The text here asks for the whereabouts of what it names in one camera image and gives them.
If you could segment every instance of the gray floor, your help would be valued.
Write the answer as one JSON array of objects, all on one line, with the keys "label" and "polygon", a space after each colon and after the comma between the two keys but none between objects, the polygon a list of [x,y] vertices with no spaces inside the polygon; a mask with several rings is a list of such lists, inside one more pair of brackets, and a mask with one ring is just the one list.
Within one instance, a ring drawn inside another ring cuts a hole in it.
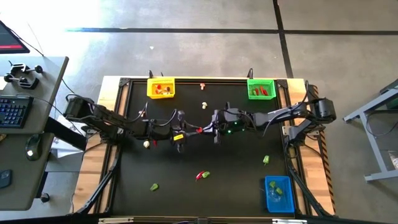
[{"label": "gray floor", "polygon": [[[278,35],[274,34],[128,34],[65,33],[66,27],[178,27],[276,29],[271,0],[212,1],[20,1],[23,9],[0,3],[0,19],[46,55],[70,57],[65,81],[77,93],[97,99],[105,75],[286,77]],[[398,30],[395,0],[279,0],[285,29]],[[35,13],[41,9],[45,13]],[[373,99],[397,78],[398,36],[287,35],[294,77],[319,87],[335,102],[338,119],[326,137],[337,215],[398,222],[398,178],[371,184],[363,175],[377,172],[376,160],[361,128],[341,118]],[[58,93],[65,107],[67,89]],[[79,163],[55,161],[52,170],[78,170]],[[77,175],[50,174],[45,190],[52,202],[26,212],[0,212],[0,219],[61,215]]]}]

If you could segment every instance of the yellow object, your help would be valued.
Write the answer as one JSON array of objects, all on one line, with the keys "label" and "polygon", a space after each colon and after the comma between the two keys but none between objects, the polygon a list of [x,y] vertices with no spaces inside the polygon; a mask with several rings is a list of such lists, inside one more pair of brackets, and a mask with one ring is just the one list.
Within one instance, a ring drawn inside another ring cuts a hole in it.
[{"label": "yellow object", "polygon": [[174,141],[177,141],[177,140],[179,140],[179,139],[181,139],[181,138],[184,138],[184,135],[183,135],[183,134],[179,134],[178,136],[174,136],[174,137],[173,137],[173,140],[174,140]]},{"label": "yellow object", "polygon": [[[160,85],[161,89],[169,87],[168,94],[163,94],[158,91],[157,86]],[[151,99],[173,98],[175,94],[175,79],[174,78],[148,78],[147,80],[147,96]]]}]

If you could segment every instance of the monitor screen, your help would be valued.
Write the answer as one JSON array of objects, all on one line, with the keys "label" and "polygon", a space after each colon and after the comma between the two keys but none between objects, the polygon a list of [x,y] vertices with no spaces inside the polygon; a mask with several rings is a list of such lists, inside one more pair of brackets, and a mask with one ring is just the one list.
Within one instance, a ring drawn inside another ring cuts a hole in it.
[{"label": "monitor screen", "polygon": [[0,54],[29,53],[30,50],[0,21]]}]

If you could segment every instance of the red toy pepper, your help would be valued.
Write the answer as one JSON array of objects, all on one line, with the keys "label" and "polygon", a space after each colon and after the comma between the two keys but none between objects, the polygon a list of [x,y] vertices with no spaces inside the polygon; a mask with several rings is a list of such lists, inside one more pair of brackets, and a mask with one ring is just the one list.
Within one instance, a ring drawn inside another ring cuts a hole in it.
[{"label": "red toy pepper", "polygon": [[198,181],[199,179],[202,178],[202,174],[203,174],[204,172],[206,172],[206,171],[202,171],[202,172],[200,172],[200,173],[197,175],[196,181]]}]

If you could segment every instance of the gray desk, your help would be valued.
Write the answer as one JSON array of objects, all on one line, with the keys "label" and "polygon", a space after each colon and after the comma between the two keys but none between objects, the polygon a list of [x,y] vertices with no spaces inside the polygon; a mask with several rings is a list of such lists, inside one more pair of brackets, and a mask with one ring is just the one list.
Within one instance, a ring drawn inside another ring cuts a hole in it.
[{"label": "gray desk", "polygon": [[[31,68],[41,65],[44,74],[32,73],[40,80],[34,90],[24,90],[15,85],[16,83],[8,83],[0,94],[29,93],[50,103],[54,102],[68,63],[67,57],[2,55],[0,56],[0,75],[9,71],[8,60],[12,63],[26,63]],[[42,181],[54,134],[43,135],[43,154],[37,161],[27,160],[25,143],[32,134],[43,132],[50,121],[50,110],[51,106],[48,103],[35,99],[23,129],[0,129],[0,133],[7,134],[5,140],[0,142],[0,170],[12,169],[13,172],[12,184],[0,189],[0,210],[28,210],[32,206]]]},{"label": "gray desk", "polygon": [[[6,87],[0,91],[1,95],[15,95],[17,93],[29,93],[50,103],[54,103],[55,95],[61,84],[61,79],[67,67],[68,57],[33,57],[33,56],[0,56],[0,75],[3,76],[10,71],[10,60],[12,63],[25,63],[30,68],[35,65],[43,67],[43,74],[31,72],[27,76],[29,80],[36,77],[40,80],[34,90],[25,90],[18,86],[17,83],[8,83]],[[23,129],[17,128],[0,128],[3,134],[39,134],[44,130],[45,124],[51,111],[51,105],[41,100],[34,100],[29,117],[26,120]]]}]

